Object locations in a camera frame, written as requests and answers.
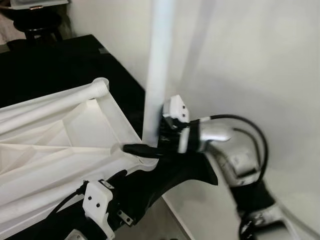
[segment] cable connector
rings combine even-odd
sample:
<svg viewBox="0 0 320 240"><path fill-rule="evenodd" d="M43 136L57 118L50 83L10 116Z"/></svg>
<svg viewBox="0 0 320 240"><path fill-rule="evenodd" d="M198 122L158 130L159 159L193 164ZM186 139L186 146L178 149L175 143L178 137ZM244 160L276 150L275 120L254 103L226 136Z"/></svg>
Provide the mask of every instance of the cable connector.
<svg viewBox="0 0 320 240"><path fill-rule="evenodd" d="M79 188L75 191L75 193L76 193L77 195L85 195L88 183L89 183L89 181L84 180L84 181L83 181L83 184L81 185L81 187L79 187Z"/></svg>

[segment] white wall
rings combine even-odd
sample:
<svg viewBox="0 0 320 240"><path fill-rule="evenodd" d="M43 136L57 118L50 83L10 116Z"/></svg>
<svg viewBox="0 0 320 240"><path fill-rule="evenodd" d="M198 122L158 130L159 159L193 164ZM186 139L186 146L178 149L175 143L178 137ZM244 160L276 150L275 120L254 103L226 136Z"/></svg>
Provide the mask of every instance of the white wall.
<svg viewBox="0 0 320 240"><path fill-rule="evenodd" d="M151 1L73 0L69 15L77 35L94 34L145 86ZM178 0L167 91L193 118L233 113L261 126L270 190L317 230L319 16L317 0ZM237 239L223 184L189 181L166 198L195 239Z"/></svg>

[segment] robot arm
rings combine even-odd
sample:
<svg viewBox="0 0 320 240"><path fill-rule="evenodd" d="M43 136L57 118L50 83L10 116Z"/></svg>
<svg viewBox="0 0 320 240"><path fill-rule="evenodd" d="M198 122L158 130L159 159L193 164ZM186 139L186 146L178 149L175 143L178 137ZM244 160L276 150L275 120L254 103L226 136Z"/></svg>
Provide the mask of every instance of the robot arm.
<svg viewBox="0 0 320 240"><path fill-rule="evenodd" d="M180 154L205 153L212 169L213 162L218 165L241 218L241 240L266 239L264 236L272 232L281 232L279 239L299 239L264 184L268 144L262 131L253 122L237 115L215 115L189 121L189 112L178 95L164 104L162 115L166 125L161 124L157 154L162 152L165 155L166 151ZM236 137L239 133L247 134L254 140L250 133L217 122L216 119L236 119L248 124L261 138L263 157L258 146L255 146L254 153ZM139 152L134 152L131 147L125 145L123 150L139 156Z"/></svg>
<svg viewBox="0 0 320 240"><path fill-rule="evenodd" d="M215 121L225 118L246 122L258 133L264 146L263 157L256 142L254 153L237 139L239 133L245 133L254 140L252 135ZM268 234L277 231L281 231L278 239L299 239L263 182L268 145L253 122L235 115L215 115L190 121L188 109L177 95L163 106L158 148L126 144L122 150L144 158L157 158L157 167L149 172L138 170L131 174L123 170L107 181L88 183L82 205L87 218L66 240L90 240L88 235L92 230L86 229L87 221L93 221L98 226L96 231L107 239L114 239L118 228L124 224L137 224L147 209L174 186L187 180L217 185L214 166L219 167L237 205L241 218L240 240L276 240Z"/></svg>

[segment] white plastic rod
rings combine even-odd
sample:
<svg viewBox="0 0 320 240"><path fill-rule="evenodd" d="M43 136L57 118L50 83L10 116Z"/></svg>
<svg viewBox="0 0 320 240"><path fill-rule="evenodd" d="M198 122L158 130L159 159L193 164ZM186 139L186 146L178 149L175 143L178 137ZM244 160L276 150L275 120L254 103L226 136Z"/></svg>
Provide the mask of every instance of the white plastic rod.
<svg viewBox="0 0 320 240"><path fill-rule="evenodd" d="M0 135L35 120L80 104L86 100L103 97L107 95L108 92L109 81L104 77L98 77L93 80L91 85L84 89L1 122Z"/></svg>
<svg viewBox="0 0 320 240"><path fill-rule="evenodd" d="M9 109L9 110L6 110L6 111L3 111L3 112L0 112L0 121L3 122L9 118L12 118L12 117L15 117L21 113L24 113L24 112L28 112L32 109L36 109L40 106L43 106L43 105L46 105L50 102L52 102L54 100L46 100L46 101L43 101L43 102L39 102L39 103L35 103L35 104L30 104L30 105L26 105L26 106L22 106L22 107L17 107L17 108L14 108L14 109Z"/></svg>
<svg viewBox="0 0 320 240"><path fill-rule="evenodd" d="M142 142L152 147L158 145L158 128L166 94L174 15L175 0L153 1L151 48L142 133Z"/></svg>

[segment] black table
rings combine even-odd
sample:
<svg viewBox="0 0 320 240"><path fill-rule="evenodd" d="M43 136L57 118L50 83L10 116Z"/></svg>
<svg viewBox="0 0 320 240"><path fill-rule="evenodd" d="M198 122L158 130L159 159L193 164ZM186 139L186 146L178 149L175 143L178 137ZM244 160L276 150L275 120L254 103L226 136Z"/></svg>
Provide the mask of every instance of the black table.
<svg viewBox="0 0 320 240"><path fill-rule="evenodd" d="M34 46L0 54L0 108L91 83L109 80L110 92L138 135L142 136L145 92L126 69L92 36ZM64 223L83 216L81 202L58 213L62 236ZM8 240L33 239L41 222Z"/></svg>

